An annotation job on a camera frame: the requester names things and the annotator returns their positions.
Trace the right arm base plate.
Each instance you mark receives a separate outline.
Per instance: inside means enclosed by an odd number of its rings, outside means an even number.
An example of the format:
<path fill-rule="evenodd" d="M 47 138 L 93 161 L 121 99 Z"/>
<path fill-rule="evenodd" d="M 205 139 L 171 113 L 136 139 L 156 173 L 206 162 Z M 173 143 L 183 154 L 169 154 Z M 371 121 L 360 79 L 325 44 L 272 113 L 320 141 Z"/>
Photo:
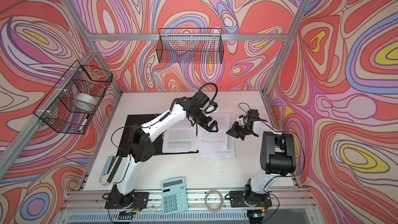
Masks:
<path fill-rule="evenodd" d="M 244 191 L 230 191 L 229 200 L 232 207 L 272 207 L 269 194 L 245 193 Z"/>

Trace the black marker pen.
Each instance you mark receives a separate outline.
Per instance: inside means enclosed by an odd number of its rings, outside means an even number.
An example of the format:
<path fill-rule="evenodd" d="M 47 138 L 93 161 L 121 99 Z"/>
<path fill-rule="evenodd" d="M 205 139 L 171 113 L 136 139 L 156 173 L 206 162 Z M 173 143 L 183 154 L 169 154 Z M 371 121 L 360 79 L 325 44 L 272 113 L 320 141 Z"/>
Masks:
<path fill-rule="evenodd" d="M 80 127 L 79 127 L 79 129 L 78 129 L 78 132 L 79 132 L 79 133 L 81 133 L 81 132 L 84 130 L 85 125 L 86 125 L 86 123 L 87 123 L 89 117 L 90 117 L 90 115 L 88 114 L 88 115 L 86 116 L 86 118 L 84 119 L 83 123 L 80 125 Z"/>

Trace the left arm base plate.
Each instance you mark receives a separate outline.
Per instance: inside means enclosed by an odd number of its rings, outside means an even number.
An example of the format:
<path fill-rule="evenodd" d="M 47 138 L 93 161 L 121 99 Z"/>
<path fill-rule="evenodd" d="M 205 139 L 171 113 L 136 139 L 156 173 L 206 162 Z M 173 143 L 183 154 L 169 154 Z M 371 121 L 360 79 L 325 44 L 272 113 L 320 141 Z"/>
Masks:
<path fill-rule="evenodd" d="M 149 192 L 131 192 L 125 196 L 119 192 L 111 192 L 105 203 L 106 209 L 142 210 L 147 207 Z"/>

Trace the printed paper sheet green highlight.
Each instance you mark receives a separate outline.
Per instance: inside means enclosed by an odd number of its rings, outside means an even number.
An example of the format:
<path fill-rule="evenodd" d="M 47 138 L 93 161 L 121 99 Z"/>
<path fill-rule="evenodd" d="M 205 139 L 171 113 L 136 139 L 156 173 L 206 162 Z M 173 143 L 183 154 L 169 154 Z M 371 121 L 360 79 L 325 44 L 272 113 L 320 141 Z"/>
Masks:
<path fill-rule="evenodd" d="M 173 124 L 164 132 L 163 153 L 197 152 L 195 141 L 197 138 L 196 126 L 192 126 L 188 119 Z"/>

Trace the white stapler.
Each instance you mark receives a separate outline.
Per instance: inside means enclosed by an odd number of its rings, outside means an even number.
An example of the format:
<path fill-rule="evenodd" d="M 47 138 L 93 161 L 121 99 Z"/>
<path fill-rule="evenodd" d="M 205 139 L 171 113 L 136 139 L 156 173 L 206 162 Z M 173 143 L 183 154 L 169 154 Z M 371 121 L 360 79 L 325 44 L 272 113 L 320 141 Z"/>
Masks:
<path fill-rule="evenodd" d="M 99 177 L 99 183 L 104 186 L 108 186 L 113 181 L 116 172 L 121 164 L 121 156 L 109 156 L 102 173 Z"/>

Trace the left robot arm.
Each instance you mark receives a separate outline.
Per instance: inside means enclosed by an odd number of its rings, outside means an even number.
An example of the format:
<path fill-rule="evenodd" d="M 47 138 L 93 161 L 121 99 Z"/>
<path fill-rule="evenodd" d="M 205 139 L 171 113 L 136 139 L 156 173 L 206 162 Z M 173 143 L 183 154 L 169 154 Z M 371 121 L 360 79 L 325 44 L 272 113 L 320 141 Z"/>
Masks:
<path fill-rule="evenodd" d="M 134 201 L 134 189 L 138 175 L 155 153 L 153 142 L 172 125 L 189 119 L 191 125 L 198 125 L 207 132 L 218 132 L 217 121 L 211 118 L 218 105 L 215 98 L 218 87 L 214 83 L 201 86 L 192 97 L 175 98 L 170 108 L 142 125 L 128 125 L 129 144 L 125 153 L 128 161 L 119 182 L 115 182 L 107 197 L 107 208 L 127 208 Z"/>

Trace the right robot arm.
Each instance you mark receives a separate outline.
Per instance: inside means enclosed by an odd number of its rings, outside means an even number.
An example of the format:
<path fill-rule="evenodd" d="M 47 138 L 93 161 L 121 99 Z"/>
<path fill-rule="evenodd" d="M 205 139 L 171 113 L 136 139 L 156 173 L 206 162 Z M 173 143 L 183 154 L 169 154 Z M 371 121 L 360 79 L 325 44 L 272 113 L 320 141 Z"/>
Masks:
<path fill-rule="evenodd" d="M 242 141 L 249 135 L 261 139 L 261 170 L 247 181 L 244 190 L 229 192 L 231 206 L 271 207 L 270 186 L 279 178 L 293 175 L 296 169 L 293 135 L 275 130 L 259 117 L 258 110 L 248 110 L 245 115 L 241 115 L 226 134 Z"/>

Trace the teal calculator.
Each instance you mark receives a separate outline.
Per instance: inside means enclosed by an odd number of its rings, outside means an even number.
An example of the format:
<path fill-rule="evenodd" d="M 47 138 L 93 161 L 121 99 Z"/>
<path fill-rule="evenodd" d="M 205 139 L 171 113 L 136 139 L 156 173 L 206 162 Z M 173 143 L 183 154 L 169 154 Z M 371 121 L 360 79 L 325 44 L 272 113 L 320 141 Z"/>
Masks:
<path fill-rule="evenodd" d="M 188 209 L 187 190 L 183 177 L 163 181 L 161 190 L 164 215 L 177 214 Z"/>

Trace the white folder black inside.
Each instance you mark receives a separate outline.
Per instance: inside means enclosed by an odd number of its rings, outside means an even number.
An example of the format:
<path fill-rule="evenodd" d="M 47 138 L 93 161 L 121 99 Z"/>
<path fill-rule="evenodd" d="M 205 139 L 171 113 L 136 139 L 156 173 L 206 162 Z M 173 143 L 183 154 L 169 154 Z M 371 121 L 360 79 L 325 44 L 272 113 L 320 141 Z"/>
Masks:
<path fill-rule="evenodd" d="M 133 148 L 138 148 L 138 145 L 144 136 L 144 131 L 139 131 L 139 125 L 143 125 L 155 118 L 159 117 L 160 114 L 142 114 L 142 115 L 128 115 L 125 127 L 123 128 L 122 137 L 118 146 L 116 156 L 127 157 Z M 165 152 L 163 151 L 163 134 L 160 134 L 155 141 L 152 143 L 153 156 L 159 155 L 176 155 L 176 154 L 190 154 L 198 153 L 199 151 L 186 151 L 186 152 Z"/>

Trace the printed paper stack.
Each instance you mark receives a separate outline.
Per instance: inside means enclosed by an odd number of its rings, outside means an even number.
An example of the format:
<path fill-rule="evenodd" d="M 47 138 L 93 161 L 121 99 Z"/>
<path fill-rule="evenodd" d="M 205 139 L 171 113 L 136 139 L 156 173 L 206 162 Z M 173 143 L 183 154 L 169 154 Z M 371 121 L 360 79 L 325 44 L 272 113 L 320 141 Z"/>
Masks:
<path fill-rule="evenodd" d="M 232 159 L 236 158 L 235 138 L 226 134 L 230 129 L 231 113 L 216 114 L 213 119 L 218 122 L 218 132 L 199 129 L 196 138 L 196 149 L 203 158 Z"/>

